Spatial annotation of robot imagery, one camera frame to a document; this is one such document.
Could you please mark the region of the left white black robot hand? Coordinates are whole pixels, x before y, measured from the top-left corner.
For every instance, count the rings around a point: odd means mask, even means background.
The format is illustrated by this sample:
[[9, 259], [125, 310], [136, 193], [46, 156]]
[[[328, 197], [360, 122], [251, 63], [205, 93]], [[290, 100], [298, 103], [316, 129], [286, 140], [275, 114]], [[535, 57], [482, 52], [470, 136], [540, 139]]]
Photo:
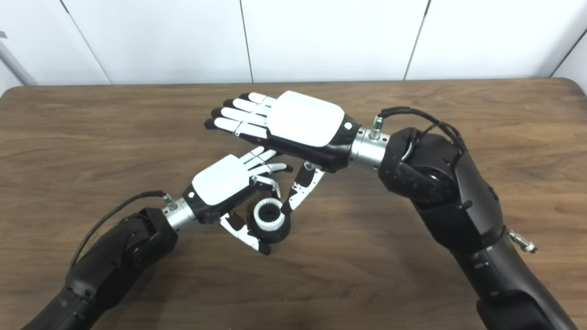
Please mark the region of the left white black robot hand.
[[285, 163], [271, 163], [277, 152], [255, 148], [237, 157], [219, 159], [191, 180], [177, 202], [167, 207], [167, 219], [179, 230], [191, 223], [219, 224], [246, 246], [270, 255], [271, 245], [291, 230], [291, 218], [281, 208], [279, 184], [271, 175], [292, 172]]

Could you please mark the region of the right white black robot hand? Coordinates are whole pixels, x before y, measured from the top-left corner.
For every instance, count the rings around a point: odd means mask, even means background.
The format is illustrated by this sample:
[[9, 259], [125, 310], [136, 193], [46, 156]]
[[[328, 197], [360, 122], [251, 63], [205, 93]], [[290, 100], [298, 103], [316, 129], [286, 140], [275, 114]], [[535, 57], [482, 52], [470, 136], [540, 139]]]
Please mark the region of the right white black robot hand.
[[204, 126], [304, 161], [283, 202], [285, 215], [300, 206], [325, 173], [348, 167], [361, 127], [340, 106], [293, 91], [277, 98], [251, 92], [226, 100]]

